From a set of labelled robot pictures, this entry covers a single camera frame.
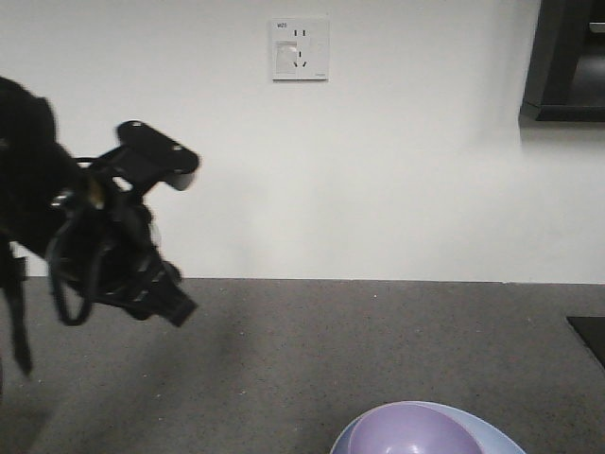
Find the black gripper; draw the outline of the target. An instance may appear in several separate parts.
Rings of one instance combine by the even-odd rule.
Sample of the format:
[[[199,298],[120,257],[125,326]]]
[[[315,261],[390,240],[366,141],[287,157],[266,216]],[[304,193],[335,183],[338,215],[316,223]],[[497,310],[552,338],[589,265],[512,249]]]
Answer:
[[[90,181],[84,191],[63,189],[51,202],[65,221],[45,254],[60,320],[83,324],[95,304],[124,309],[137,320],[160,316],[181,326],[197,304],[181,287],[179,271],[151,238],[152,216],[136,187]]]

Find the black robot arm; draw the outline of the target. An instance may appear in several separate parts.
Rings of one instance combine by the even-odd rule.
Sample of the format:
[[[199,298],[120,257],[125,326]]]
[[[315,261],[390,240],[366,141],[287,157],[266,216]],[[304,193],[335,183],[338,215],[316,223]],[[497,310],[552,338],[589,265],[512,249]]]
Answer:
[[[32,369],[26,334],[21,245],[47,266],[60,321],[79,326],[96,304],[137,320],[178,326],[196,309],[181,274],[153,240],[145,194],[157,183],[185,189],[198,155],[149,125],[117,127],[118,146],[75,158],[59,143],[46,99],[1,82],[1,288],[9,308],[13,356]]]

